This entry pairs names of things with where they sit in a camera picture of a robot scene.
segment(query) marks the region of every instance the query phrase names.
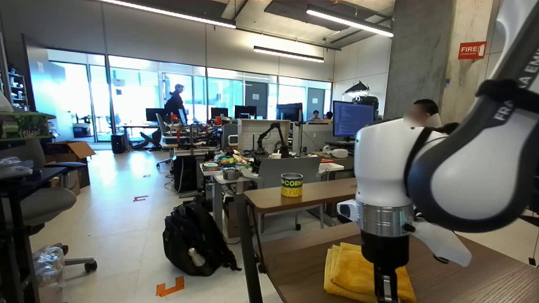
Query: white floor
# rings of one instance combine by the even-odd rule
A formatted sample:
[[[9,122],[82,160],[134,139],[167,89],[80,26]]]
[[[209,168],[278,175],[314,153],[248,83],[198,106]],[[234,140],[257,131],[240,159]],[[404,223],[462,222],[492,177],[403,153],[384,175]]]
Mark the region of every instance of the white floor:
[[[98,151],[89,160],[92,185],[82,189],[75,206],[63,212],[37,235],[34,250],[63,242],[70,246],[70,258],[92,256],[99,268],[85,274],[82,266],[65,267],[64,301],[97,302],[248,302],[244,272],[218,269],[210,277],[185,276],[172,266],[163,253],[163,219],[181,200],[163,187],[167,169],[157,171],[155,162],[168,153],[134,151],[114,155]],[[135,196],[148,196],[133,202]],[[302,230],[316,230],[320,223],[309,214],[300,216]],[[294,216],[268,217],[263,240],[295,235]],[[537,228],[517,221],[495,232],[465,235],[485,246],[526,262],[531,256]],[[240,267],[240,245],[231,246]],[[166,297],[155,295],[156,285],[173,286],[184,276],[185,289]],[[271,282],[260,275],[264,302],[281,302]]]

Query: black robot arm on desk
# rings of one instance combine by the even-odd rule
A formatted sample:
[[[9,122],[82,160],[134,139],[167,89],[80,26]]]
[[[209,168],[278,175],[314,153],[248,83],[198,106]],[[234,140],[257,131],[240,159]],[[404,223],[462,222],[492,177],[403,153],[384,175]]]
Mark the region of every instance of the black robot arm on desk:
[[[265,152],[264,151],[264,146],[262,146],[262,140],[274,129],[274,128],[277,128],[277,130],[279,131],[279,137],[281,139],[281,158],[288,158],[289,157],[289,153],[288,153],[288,145],[286,144],[285,142],[285,139],[284,137],[282,136],[282,131],[281,131],[281,124],[278,123],[278,122],[274,122],[272,123],[270,126],[270,128],[261,133],[260,136],[258,136],[258,140],[257,140],[257,151],[258,152]]]

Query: gray chair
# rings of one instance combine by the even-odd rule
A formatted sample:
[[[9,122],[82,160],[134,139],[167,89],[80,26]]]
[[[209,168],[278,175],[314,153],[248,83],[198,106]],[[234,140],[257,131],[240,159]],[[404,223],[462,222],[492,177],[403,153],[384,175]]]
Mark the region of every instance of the gray chair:
[[[79,162],[45,164],[45,155],[38,140],[28,140],[24,145],[0,150],[0,159],[8,156],[16,156],[23,161],[32,160],[34,170],[44,167],[66,167],[69,172],[85,166],[85,164]],[[24,225],[29,228],[30,234],[39,232],[45,226],[45,223],[75,204],[77,201],[76,195],[66,189],[69,183],[68,178],[67,174],[62,175],[60,177],[60,187],[39,189],[20,202]],[[2,201],[2,203],[4,203],[4,209],[9,209],[7,201]],[[5,213],[7,225],[13,225],[11,211],[6,211]],[[67,254],[69,250],[69,247],[62,243],[56,243],[53,246],[61,247],[64,254]],[[97,269],[97,262],[94,258],[65,259],[65,265],[75,264],[84,264],[84,269],[88,273]]]
[[[259,174],[255,176],[248,171],[242,169],[244,176],[257,183],[259,189],[279,187],[281,186],[281,175],[284,173],[298,173],[303,175],[303,183],[312,183],[320,180],[319,167],[322,157],[298,157],[298,158],[286,158],[286,159],[263,159],[260,164]],[[323,220],[323,207],[321,204],[318,206],[320,209],[320,228],[324,228]],[[300,230],[301,225],[298,224],[298,214],[301,210],[311,209],[313,207],[307,207],[304,209],[292,210],[295,212],[295,225],[296,229]],[[291,211],[276,212],[274,214],[283,214]],[[260,233],[264,232],[264,216],[258,214],[257,218],[258,230]]]
[[[159,125],[159,130],[161,131],[161,136],[166,136],[168,134],[167,132],[167,125],[165,124],[165,121],[163,120],[163,117],[159,114],[155,114],[157,116],[157,124]],[[159,168],[159,164],[161,163],[170,163],[172,161],[172,158],[168,158],[162,161],[157,162],[156,166]]]

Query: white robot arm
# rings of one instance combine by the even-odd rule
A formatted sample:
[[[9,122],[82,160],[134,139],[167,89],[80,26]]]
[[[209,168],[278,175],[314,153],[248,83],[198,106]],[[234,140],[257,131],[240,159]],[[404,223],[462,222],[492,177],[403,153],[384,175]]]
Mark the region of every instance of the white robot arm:
[[[495,230],[518,218],[530,201],[539,159],[538,0],[506,0],[497,21],[506,41],[493,80],[480,86],[454,132],[397,119],[357,133],[356,201],[338,210],[357,213],[379,302],[397,302],[395,269],[408,262],[409,235],[428,244],[440,233],[453,241],[452,231]],[[416,218],[414,207],[430,223]],[[425,233],[433,228],[434,234]],[[467,265],[469,252],[459,243],[448,250]]]

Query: chair wheel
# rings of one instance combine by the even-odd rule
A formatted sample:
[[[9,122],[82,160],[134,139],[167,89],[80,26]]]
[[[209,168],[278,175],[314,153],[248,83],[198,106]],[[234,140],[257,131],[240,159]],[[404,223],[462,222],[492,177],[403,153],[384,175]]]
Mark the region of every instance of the chair wheel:
[[[258,272],[266,273],[266,267],[263,264],[258,264]]]
[[[67,255],[67,253],[69,252],[69,246],[67,245],[62,245],[62,250],[64,251],[64,256]]]
[[[96,271],[98,269],[98,263],[96,261],[92,263],[84,263],[84,270],[87,273],[91,273],[93,271]]]

